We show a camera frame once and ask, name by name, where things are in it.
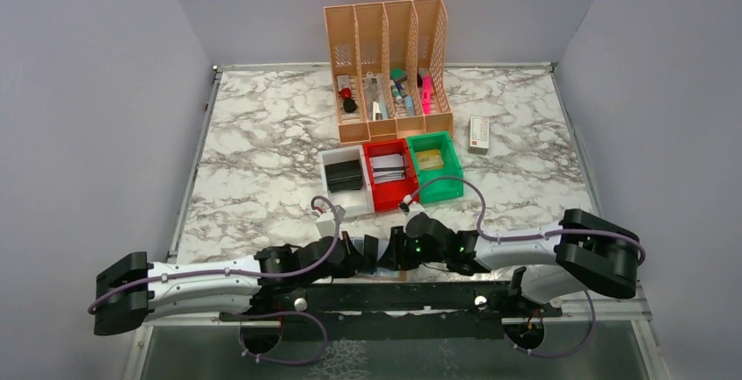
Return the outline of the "brown leather card holder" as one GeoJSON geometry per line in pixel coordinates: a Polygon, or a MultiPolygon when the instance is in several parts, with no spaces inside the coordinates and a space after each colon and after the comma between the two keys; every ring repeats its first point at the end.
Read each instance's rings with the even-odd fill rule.
{"type": "MultiPolygon", "coordinates": [[[[364,253],[364,238],[354,236],[351,238],[353,246],[361,253],[364,253]]],[[[377,243],[377,255],[380,256],[386,251],[389,246],[389,240],[387,238],[381,238],[377,243]]],[[[405,271],[392,271],[384,268],[377,268],[373,271],[361,271],[357,278],[362,278],[371,281],[378,282],[405,282],[407,280],[407,273],[405,271]]]]}

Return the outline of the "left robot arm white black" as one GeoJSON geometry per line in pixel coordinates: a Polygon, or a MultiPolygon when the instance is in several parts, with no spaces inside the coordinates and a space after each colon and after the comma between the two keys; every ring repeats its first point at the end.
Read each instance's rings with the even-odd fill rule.
{"type": "Polygon", "coordinates": [[[388,243],[374,236],[326,236],[304,247],[271,246],[254,255],[205,264],[151,263],[132,252],[100,272],[94,334],[133,331],[144,322],[185,313],[248,313],[264,319],[275,298],[324,278],[372,273],[388,243]]]}

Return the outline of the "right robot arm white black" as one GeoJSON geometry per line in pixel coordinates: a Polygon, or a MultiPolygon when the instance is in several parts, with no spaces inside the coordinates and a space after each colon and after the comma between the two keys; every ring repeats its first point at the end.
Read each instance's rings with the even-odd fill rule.
{"type": "Polygon", "coordinates": [[[411,271],[442,263],[464,276],[514,267],[514,286],[504,296],[507,309],[518,316],[580,291],[631,299],[646,259],[637,236],[579,209],[539,228],[508,232],[455,231],[422,209],[402,211],[405,223],[390,235],[379,267],[411,271]]]}

